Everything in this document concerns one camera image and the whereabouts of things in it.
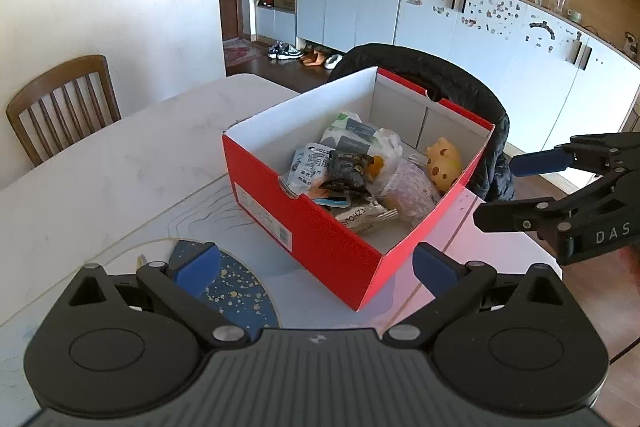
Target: floor mat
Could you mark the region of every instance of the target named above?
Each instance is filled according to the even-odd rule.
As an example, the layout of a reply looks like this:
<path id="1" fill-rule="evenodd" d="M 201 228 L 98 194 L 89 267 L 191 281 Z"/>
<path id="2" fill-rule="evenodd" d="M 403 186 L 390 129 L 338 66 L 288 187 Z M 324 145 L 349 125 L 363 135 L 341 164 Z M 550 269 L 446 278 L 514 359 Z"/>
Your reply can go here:
<path id="1" fill-rule="evenodd" d="M 225 52 L 225 67 L 237 66 L 252 58 L 266 55 L 266 50 L 244 39 L 231 39 L 222 43 Z"/>

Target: barcode sticker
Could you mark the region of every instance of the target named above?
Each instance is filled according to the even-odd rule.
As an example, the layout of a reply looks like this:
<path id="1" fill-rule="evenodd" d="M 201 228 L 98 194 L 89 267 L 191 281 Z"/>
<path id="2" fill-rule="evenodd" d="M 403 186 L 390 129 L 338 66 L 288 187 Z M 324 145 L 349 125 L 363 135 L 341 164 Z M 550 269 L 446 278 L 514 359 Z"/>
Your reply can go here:
<path id="1" fill-rule="evenodd" d="M 280 241 L 287 250 L 292 250 L 291 232 L 286 229 L 275 217 L 271 216 L 269 211 L 258 203 L 251 195 L 237 183 L 236 194 L 240 205 L 251 214 L 254 219 L 267 229 L 273 237 Z"/>

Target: red shoe box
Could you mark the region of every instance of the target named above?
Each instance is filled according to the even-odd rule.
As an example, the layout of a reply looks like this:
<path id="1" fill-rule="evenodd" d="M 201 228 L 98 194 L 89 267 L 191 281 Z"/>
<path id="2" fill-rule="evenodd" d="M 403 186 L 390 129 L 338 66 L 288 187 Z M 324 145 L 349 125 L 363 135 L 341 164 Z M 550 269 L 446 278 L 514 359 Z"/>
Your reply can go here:
<path id="1" fill-rule="evenodd" d="M 296 149 L 318 142 L 342 111 L 391 129 L 403 155 L 424 153 L 440 136 L 452 142 L 466 169 L 414 230 L 402 222 L 367 241 L 305 195 L 292 198 L 278 176 Z M 232 126 L 222 137 L 238 203 L 309 272 L 354 310 L 362 308 L 436 226 L 478 165 L 494 126 L 388 71 L 369 68 L 300 94 Z"/>

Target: sneaker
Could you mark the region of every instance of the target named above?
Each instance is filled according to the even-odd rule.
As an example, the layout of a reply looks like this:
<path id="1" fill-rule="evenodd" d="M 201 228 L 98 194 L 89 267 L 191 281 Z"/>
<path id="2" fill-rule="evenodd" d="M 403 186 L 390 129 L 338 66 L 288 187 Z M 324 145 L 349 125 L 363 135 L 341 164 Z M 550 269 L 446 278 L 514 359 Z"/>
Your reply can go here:
<path id="1" fill-rule="evenodd" d="M 278 53 L 280 53 L 281 51 L 282 51 L 282 42 L 278 41 L 271 48 L 269 48 L 269 51 L 267 52 L 267 57 L 276 58 L 278 56 Z"/>
<path id="2" fill-rule="evenodd" d="M 324 63 L 324 67 L 327 70 L 333 70 L 338 65 L 338 62 L 340 62 L 341 60 L 342 60 L 342 55 L 339 55 L 339 54 L 331 55 L 331 57 L 329 57 Z"/>
<path id="3" fill-rule="evenodd" d="M 297 50 L 290 44 L 283 44 L 280 50 L 278 51 L 278 58 L 280 60 L 287 60 L 288 58 L 300 58 L 303 53 L 300 50 Z"/>

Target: cup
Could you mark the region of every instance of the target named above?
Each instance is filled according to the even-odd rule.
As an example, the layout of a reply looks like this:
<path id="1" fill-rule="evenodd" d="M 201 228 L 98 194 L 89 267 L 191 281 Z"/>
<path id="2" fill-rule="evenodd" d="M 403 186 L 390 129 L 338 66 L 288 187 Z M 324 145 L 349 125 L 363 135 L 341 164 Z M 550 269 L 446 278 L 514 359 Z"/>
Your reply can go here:
<path id="1" fill-rule="evenodd" d="M 580 24 L 580 21 L 582 20 L 582 14 L 580 12 L 577 12 L 575 10 L 567 10 L 566 14 L 568 15 L 570 21 L 575 22 L 576 24 Z"/>
<path id="2" fill-rule="evenodd" d="M 554 12 L 557 14 L 561 14 L 564 9 L 564 3 L 566 0 L 556 0 L 556 5 L 554 6 Z"/>

